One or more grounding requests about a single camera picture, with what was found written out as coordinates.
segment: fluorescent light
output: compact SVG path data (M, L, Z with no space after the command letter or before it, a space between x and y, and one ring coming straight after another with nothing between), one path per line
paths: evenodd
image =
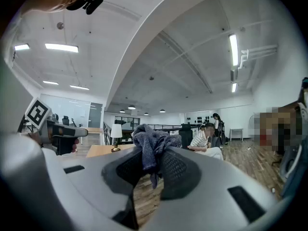
M21 51L21 50L29 50L30 47L28 44L23 44L23 45L16 45L15 50L16 51Z
M45 44L45 46L49 50L71 51L78 53L77 46L63 45L63 44Z
M237 47L237 38L235 34L229 36L231 49L232 49L232 58L233 58L233 66L237 66L239 64L239 52Z
M85 87L78 87L78 86L70 86L72 88L78 88L78 89L83 89L83 90L89 90L89 88L85 88Z
M51 82L51 81L45 81L45 80L43 80L43 82L46 84L58 85L57 82Z
M235 91L236 91L236 86L237 86L237 83L234 83L234 84L232 85L232 92L235 92Z

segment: white wall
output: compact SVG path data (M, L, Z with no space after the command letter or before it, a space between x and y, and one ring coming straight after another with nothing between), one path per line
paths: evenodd
M225 135L230 138L230 129L243 128L243 137L251 138L249 120L254 115L252 105L221 109L218 114L225 123ZM240 138L241 132L233 132L232 138Z
M111 113L104 112L104 123L106 123L110 128L112 128L112 125L115 123L115 115Z
M252 104L253 96L250 90L237 91L235 93L225 92L221 94L208 94L204 97L200 95L187 99L171 100L169 103L160 104L159 108L152 109L151 115L158 115L160 109L172 113L185 113L204 110L215 110Z
M181 125L181 116L179 113L152 115L149 117L148 124Z
M296 101L301 81L308 77L307 48L294 21L282 7L277 7L274 15L278 52L264 58L260 82L253 88L256 112Z

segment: white lampshade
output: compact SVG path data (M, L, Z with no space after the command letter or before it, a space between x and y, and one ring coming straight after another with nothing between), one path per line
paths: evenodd
M121 138L122 137L122 126L121 124L113 124L111 128L111 138Z

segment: gray cloth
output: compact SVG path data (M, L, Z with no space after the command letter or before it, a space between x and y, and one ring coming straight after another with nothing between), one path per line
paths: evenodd
M134 131L133 142L136 146L142 147L142 169L151 175L150 179L153 189L155 189L159 171L157 156L161 155L168 146L181 143L181 136L154 131L147 124L141 124Z

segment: wooden table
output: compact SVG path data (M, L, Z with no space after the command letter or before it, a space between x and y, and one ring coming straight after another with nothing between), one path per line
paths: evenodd
M84 129L88 130L88 133L99 133L100 134L100 143L101 143L101 145L103 144L104 130L102 128L84 128Z
M111 150L114 148L114 145L92 145L87 157L101 156L112 153ZM129 149L135 147L134 144L120 144L118 148L121 150Z

